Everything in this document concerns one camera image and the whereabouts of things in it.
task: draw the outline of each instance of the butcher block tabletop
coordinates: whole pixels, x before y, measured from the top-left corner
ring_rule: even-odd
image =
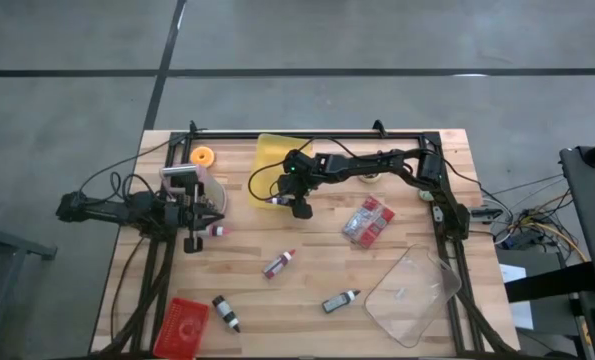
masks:
[[[391,132],[421,130],[391,130]],[[476,179],[475,166],[463,129],[436,130],[441,134],[444,156],[455,169]],[[169,139],[171,131],[144,132],[139,152]],[[407,150],[416,140],[341,140],[357,155],[378,150]],[[455,354],[445,307],[412,348],[401,346],[366,313],[364,300],[401,256],[413,245],[436,252],[430,208],[418,189],[399,177],[384,174],[374,184],[350,178],[339,184],[324,184],[307,198],[314,216],[295,219],[290,211],[267,210],[249,203],[247,182],[255,159],[256,140],[195,140],[193,148],[208,146],[216,156],[209,172],[227,190],[228,205],[221,224],[231,230],[224,237],[207,238],[202,252],[183,252],[187,230],[179,230],[168,299],[181,297],[210,307],[208,325],[196,356],[206,357],[408,357]],[[159,169],[167,147],[139,157],[134,172],[153,188],[159,188]],[[315,140],[313,153],[346,154],[337,144]],[[481,206],[477,184],[449,170],[451,188],[467,207]],[[145,187],[134,181],[131,191]],[[351,244],[341,229],[368,195],[382,201],[395,217],[369,249]],[[472,230],[487,231],[472,224]],[[122,269],[140,240],[138,231],[122,227],[112,259],[108,281],[91,351],[110,342],[110,309]],[[134,310],[140,294],[146,255],[146,239],[131,262],[115,310],[115,332]],[[464,241],[475,302],[493,328],[512,347],[519,348],[510,306],[502,282],[495,248],[489,235],[471,233]],[[272,280],[262,269],[284,251],[296,249],[293,260]],[[325,314],[321,303],[343,291],[361,294],[348,306]],[[240,321],[241,333],[228,328],[211,301],[223,295]],[[144,326],[144,346],[149,344],[155,306]],[[460,311],[467,348],[468,321]]]

